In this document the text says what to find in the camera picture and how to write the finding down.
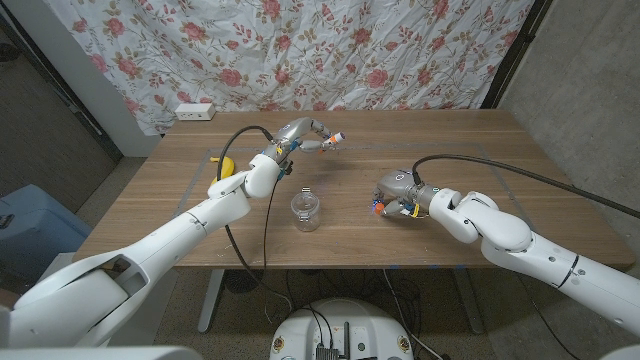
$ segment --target clear plastic cup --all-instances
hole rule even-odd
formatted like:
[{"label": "clear plastic cup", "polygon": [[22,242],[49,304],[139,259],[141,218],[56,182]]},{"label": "clear plastic cup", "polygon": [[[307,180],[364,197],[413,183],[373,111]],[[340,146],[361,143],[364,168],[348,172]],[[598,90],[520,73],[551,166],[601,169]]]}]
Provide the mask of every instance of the clear plastic cup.
[{"label": "clear plastic cup", "polygon": [[303,188],[291,200],[293,223],[300,231],[313,231],[320,226],[320,199],[309,188]]}]

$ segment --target floral curtain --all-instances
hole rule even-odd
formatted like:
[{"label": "floral curtain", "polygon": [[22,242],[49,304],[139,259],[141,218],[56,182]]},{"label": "floral curtain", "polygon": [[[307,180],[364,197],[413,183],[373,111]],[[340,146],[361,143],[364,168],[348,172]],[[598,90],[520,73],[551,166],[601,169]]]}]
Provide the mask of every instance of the floral curtain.
[{"label": "floral curtain", "polygon": [[217,111],[476,108],[533,0],[45,0],[148,135]]}]

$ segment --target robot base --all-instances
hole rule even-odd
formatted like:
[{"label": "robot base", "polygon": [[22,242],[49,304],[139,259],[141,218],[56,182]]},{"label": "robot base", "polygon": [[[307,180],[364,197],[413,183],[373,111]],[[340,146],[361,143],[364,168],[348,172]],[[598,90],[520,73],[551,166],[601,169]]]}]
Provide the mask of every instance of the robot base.
[{"label": "robot base", "polygon": [[[333,350],[329,349],[330,337],[324,319],[316,314],[322,327],[321,340],[313,312],[300,309],[276,330],[269,359],[413,359],[406,331],[398,321],[379,308],[347,298],[319,300],[311,306],[329,322]],[[318,347],[321,341],[324,348]]]}]

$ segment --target power strip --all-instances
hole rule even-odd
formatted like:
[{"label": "power strip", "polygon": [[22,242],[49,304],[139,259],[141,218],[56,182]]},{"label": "power strip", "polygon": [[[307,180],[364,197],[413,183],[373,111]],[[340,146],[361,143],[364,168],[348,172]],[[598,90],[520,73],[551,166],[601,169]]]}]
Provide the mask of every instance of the power strip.
[{"label": "power strip", "polygon": [[215,113],[213,104],[180,104],[176,109],[178,120],[211,120]]}]

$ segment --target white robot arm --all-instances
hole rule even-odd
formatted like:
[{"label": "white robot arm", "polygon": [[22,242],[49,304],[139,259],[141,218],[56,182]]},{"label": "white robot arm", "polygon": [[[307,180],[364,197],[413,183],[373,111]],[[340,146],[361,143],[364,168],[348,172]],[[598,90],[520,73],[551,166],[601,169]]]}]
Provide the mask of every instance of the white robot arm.
[{"label": "white robot arm", "polygon": [[[385,193],[396,197],[387,206],[382,205]],[[488,196],[470,192],[463,198],[455,190],[416,185],[411,171],[398,170],[378,182],[373,201],[381,215],[416,217],[419,209],[428,209],[431,218],[464,243],[482,236],[482,254],[493,264],[544,281],[640,336],[640,280],[536,234],[522,219],[501,212]]]},{"label": "white robot arm", "polygon": [[[300,139],[310,131],[323,142]],[[138,309],[158,280],[202,239],[249,210],[247,198],[263,198],[290,171],[296,147],[333,148],[317,120],[301,118],[284,128],[243,171],[213,184],[209,198],[125,248],[73,263],[24,294],[10,313],[9,348],[99,346]]]}]

